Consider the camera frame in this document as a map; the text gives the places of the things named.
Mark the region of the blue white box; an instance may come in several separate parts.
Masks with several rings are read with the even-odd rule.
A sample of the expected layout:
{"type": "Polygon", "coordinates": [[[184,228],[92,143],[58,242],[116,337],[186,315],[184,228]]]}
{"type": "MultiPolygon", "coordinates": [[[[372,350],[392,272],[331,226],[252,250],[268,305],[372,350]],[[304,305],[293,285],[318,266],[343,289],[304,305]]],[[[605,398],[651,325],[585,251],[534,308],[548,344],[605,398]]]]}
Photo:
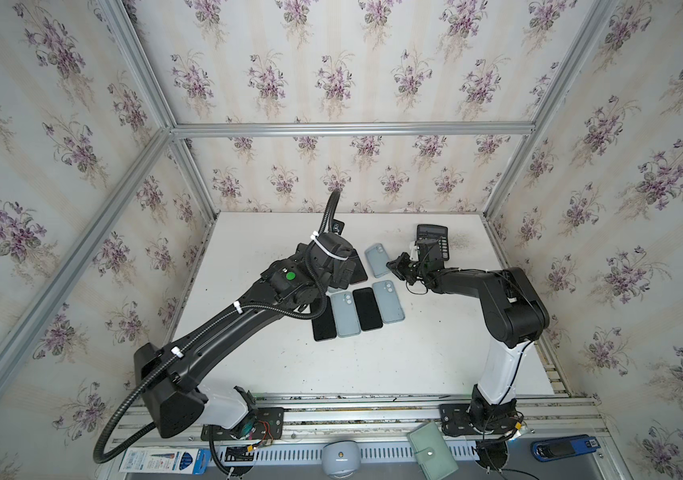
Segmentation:
{"type": "Polygon", "coordinates": [[[120,462],[121,473],[201,475],[211,460],[208,449],[128,448],[120,462]]]}

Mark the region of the blue handheld device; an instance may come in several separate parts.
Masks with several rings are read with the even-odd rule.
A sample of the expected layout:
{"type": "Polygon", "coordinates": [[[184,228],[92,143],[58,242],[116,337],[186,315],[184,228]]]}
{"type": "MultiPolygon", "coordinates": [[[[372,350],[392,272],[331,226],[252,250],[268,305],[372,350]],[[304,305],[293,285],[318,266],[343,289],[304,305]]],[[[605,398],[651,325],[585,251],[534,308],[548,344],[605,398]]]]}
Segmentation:
{"type": "Polygon", "coordinates": [[[535,441],[531,444],[531,454],[543,463],[593,454],[600,449],[599,440],[585,434],[535,441]]]}

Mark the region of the black round puck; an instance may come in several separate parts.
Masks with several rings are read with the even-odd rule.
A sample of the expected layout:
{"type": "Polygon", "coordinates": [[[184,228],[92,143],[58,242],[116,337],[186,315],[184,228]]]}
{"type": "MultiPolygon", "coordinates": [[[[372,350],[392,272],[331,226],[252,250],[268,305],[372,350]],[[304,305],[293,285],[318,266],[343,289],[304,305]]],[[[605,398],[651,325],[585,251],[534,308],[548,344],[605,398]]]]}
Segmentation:
{"type": "Polygon", "coordinates": [[[501,472],[509,460],[509,448],[505,442],[479,441],[475,463],[487,471],[501,472]]]}

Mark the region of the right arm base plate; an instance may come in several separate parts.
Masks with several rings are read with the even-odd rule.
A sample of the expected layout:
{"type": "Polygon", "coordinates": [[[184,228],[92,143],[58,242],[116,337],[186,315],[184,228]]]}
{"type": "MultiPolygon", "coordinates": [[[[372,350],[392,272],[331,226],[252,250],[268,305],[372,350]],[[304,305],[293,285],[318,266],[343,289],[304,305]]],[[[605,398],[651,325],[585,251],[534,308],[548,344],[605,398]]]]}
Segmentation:
{"type": "Polygon", "coordinates": [[[449,437],[471,434],[509,435],[521,423],[517,404],[485,405],[483,402],[443,403],[439,405],[441,432],[449,437]]]}

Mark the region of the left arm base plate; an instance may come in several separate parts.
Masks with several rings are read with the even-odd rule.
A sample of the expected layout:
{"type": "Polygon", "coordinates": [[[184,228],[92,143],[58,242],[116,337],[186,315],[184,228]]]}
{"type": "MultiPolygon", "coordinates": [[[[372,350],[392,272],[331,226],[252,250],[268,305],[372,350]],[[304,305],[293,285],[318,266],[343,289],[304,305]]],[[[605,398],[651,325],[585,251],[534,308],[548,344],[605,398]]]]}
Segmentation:
{"type": "Polygon", "coordinates": [[[258,408],[249,413],[239,424],[225,429],[216,425],[205,425],[201,438],[214,441],[266,441],[282,437],[285,410],[281,407],[258,408]]]}

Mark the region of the green wallet pouch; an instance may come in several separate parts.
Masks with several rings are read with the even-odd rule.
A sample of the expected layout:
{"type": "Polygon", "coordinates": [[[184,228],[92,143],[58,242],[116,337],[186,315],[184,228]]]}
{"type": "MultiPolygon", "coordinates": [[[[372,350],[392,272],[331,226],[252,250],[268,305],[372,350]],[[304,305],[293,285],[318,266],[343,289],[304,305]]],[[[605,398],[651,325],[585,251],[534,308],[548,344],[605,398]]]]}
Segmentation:
{"type": "Polygon", "coordinates": [[[459,470],[443,432],[435,422],[425,423],[407,434],[413,458],[426,480],[443,480],[459,470]]]}

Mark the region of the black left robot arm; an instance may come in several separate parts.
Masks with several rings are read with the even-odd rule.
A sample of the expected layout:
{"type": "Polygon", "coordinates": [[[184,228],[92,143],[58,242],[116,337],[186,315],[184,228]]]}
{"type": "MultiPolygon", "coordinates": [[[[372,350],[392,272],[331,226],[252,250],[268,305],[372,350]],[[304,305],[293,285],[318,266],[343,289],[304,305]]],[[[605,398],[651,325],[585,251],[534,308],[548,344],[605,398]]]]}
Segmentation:
{"type": "Polygon", "coordinates": [[[135,388],[105,423],[93,448],[95,463],[113,460],[151,431],[173,438],[193,426],[209,402],[199,385],[217,364],[283,317],[319,318],[319,312],[310,310],[311,304],[317,302],[324,311],[329,304],[327,291],[349,286],[355,271],[349,260],[353,246],[331,229],[340,196],[338,189],[331,192],[309,242],[272,262],[235,302],[179,340],[161,348],[147,343],[137,351],[135,388]],[[149,412],[149,424],[109,449],[108,440],[136,400],[142,400],[149,412]]]}

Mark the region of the grey round device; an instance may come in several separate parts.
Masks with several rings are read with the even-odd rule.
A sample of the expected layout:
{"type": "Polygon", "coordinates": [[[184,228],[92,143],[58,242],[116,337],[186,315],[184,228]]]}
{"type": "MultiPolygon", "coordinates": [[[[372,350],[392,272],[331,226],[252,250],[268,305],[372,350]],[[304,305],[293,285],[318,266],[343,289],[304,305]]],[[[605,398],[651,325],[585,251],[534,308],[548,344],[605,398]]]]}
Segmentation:
{"type": "Polygon", "coordinates": [[[361,468],[361,448],[353,440],[327,444],[321,451],[323,473],[331,479],[345,479],[361,468]]]}

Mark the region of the black desk calculator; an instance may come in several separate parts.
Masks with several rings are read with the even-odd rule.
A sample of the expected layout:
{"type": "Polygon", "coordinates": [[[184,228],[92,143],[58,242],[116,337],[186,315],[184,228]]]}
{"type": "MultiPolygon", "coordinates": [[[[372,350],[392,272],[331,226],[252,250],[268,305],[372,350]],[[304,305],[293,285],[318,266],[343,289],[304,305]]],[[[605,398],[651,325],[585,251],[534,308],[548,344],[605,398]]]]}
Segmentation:
{"type": "Polygon", "coordinates": [[[421,223],[417,225],[417,244],[425,244],[427,240],[435,242],[443,261],[449,260],[449,228],[437,224],[421,223]]]}

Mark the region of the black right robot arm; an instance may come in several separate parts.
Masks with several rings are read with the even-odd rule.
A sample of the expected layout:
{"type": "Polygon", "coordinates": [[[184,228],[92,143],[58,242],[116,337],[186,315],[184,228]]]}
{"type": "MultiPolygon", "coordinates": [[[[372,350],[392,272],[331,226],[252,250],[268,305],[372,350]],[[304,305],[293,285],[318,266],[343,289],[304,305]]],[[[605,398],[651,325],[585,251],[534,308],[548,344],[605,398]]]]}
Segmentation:
{"type": "Polygon", "coordinates": [[[551,323],[527,274],[517,267],[447,267],[439,242],[433,239],[417,241],[417,259],[405,252],[387,262],[387,269],[409,286],[420,283],[435,294],[460,295],[481,302],[483,322],[493,342],[481,380],[473,386],[467,416],[473,426],[489,429],[491,420],[513,413],[523,359],[551,323]]]}

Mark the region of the light blue phone case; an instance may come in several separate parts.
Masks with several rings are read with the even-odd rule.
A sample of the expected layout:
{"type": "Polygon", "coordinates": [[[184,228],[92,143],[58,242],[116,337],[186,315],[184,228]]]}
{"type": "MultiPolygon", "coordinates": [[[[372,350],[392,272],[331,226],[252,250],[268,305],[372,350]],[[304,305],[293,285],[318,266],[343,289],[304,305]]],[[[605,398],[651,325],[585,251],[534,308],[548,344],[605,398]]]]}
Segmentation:
{"type": "Polygon", "coordinates": [[[347,338],[361,334],[361,322],[351,292],[339,292],[329,297],[337,336],[347,338]]]}

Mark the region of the black phone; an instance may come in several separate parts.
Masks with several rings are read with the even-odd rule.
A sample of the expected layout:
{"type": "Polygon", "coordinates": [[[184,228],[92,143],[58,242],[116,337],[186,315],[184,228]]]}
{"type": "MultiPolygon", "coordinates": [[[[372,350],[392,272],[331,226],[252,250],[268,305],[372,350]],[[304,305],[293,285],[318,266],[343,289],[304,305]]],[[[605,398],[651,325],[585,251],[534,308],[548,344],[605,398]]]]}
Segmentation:
{"type": "Polygon", "coordinates": [[[365,266],[363,266],[363,262],[358,255],[351,256],[349,262],[353,264],[353,274],[351,274],[349,284],[355,285],[369,280],[369,276],[367,276],[367,272],[365,271],[365,266]]]}

